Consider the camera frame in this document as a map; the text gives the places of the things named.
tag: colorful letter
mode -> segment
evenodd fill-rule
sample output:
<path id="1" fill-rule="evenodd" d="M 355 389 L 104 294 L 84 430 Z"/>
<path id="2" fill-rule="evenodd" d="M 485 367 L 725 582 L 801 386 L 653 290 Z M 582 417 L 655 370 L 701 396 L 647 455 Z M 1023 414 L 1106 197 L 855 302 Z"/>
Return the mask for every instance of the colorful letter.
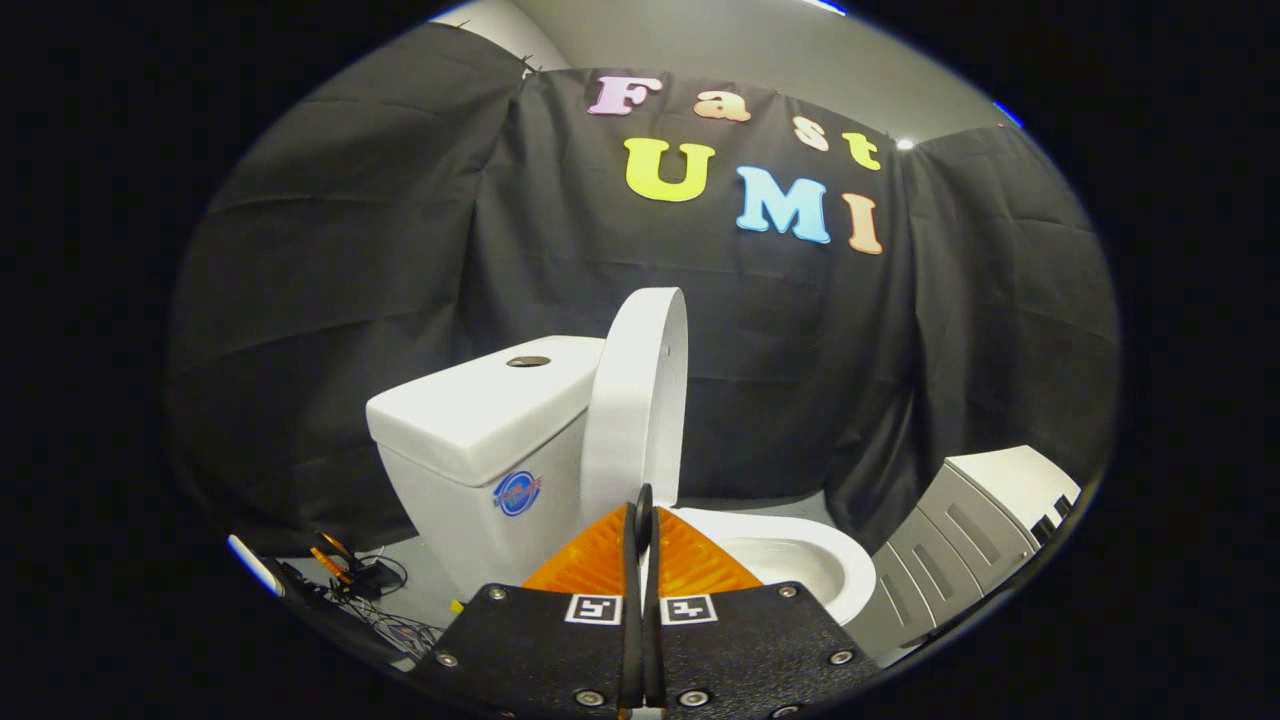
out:
<path id="1" fill-rule="evenodd" d="M 716 154 L 705 145 L 686 142 L 680 146 L 685 154 L 687 168 L 685 179 L 678 183 L 666 182 L 658 177 L 658 161 L 671 147 L 667 142 L 650 137 L 632 137 L 623 142 L 627 155 L 627 184 L 641 197 L 684 202 L 692 200 L 707 190 L 707 161 Z"/>
<path id="2" fill-rule="evenodd" d="M 727 118 L 740 123 L 751 119 L 751 114 L 746 111 L 746 101 L 742 100 L 741 95 L 707 91 L 699 92 L 698 99 L 701 102 L 694 105 L 694 111 L 704 118 Z"/>
<path id="3" fill-rule="evenodd" d="M 849 236 L 849 246 L 868 255 L 884 252 L 884 246 L 876 240 L 876 218 L 872 217 L 876 201 L 852 192 L 846 192 L 841 197 L 849 204 L 849 217 L 854 223 L 854 234 Z"/>
<path id="4" fill-rule="evenodd" d="M 854 155 L 854 160 L 858 160 L 859 165 L 870 170 L 879 169 L 879 161 L 872 160 L 872 152 L 876 152 L 876 146 L 867 140 L 865 135 L 860 132 L 846 132 L 840 137 L 849 141 L 849 151 Z"/>
<path id="5" fill-rule="evenodd" d="M 755 232 L 769 229 L 769 223 L 764 220 L 764 210 L 768 209 L 773 227 L 780 233 L 786 233 L 791 220 L 795 219 L 795 233 L 800 240 L 831 242 L 831 236 L 827 234 L 822 222 L 822 195 L 827 192 L 822 183 L 797 178 L 791 184 L 791 191 L 782 195 L 782 188 L 768 170 L 744 165 L 737 169 L 737 174 L 742 176 L 746 183 L 742 215 L 737 219 L 737 227 Z"/>
<path id="6" fill-rule="evenodd" d="M 652 77 L 612 77 L 600 79 L 600 97 L 586 109 L 593 115 L 630 115 L 631 105 L 639 105 L 649 97 L 649 90 L 662 90 L 662 81 Z"/>
<path id="7" fill-rule="evenodd" d="M 791 118 L 791 122 L 796 126 L 796 137 L 800 138 L 800 142 L 823 152 L 831 149 L 831 143 L 823 137 L 827 131 L 822 129 L 822 126 L 800 115 Z"/>

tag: toilet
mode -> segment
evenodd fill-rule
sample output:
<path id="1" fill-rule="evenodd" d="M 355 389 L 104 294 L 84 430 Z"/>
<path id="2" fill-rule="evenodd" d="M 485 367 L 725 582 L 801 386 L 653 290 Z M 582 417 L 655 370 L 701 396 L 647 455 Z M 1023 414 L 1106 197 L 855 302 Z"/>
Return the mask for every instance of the toilet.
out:
<path id="1" fill-rule="evenodd" d="M 800 518 L 677 506 L 686 388 L 684 293 L 644 288 L 607 340 L 544 337 L 440 370 L 371 398 L 366 420 L 462 598 L 486 583 L 522 584 L 648 483 L 655 507 L 760 582 L 803 583 L 847 625 L 876 585 L 852 538 Z"/>

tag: bolt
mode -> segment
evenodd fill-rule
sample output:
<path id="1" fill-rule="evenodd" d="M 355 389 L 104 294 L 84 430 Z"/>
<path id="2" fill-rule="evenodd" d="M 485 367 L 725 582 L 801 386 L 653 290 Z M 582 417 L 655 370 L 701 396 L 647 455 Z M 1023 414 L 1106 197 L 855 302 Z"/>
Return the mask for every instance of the bolt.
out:
<path id="1" fill-rule="evenodd" d="M 576 700 L 579 705 L 585 705 L 588 707 L 599 707 L 604 705 L 604 696 L 595 691 L 582 691 L 573 696 L 573 700 Z"/>

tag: orange gripper pad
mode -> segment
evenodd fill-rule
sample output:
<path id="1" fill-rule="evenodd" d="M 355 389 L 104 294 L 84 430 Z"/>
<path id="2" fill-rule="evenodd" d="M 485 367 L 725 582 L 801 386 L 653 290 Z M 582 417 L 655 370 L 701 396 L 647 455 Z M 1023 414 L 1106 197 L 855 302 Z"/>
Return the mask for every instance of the orange gripper pad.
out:
<path id="1" fill-rule="evenodd" d="M 524 588 L 582 594 L 626 594 L 622 573 L 622 524 L 626 503 L 582 530 L 536 573 Z"/>
<path id="2" fill-rule="evenodd" d="M 724 548 L 664 507 L 655 507 L 662 555 L 658 594 L 681 597 L 762 587 Z"/>

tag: toilet seat lid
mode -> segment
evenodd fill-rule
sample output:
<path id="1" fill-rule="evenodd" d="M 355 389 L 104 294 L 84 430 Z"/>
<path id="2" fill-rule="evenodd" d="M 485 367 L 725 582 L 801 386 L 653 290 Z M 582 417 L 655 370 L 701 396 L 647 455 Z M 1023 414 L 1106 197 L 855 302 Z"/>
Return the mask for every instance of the toilet seat lid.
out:
<path id="1" fill-rule="evenodd" d="M 618 309 L 586 407 L 581 521 L 594 523 L 640 488 L 654 506 L 680 495 L 689 386 L 689 318 L 678 287 L 639 290 Z"/>

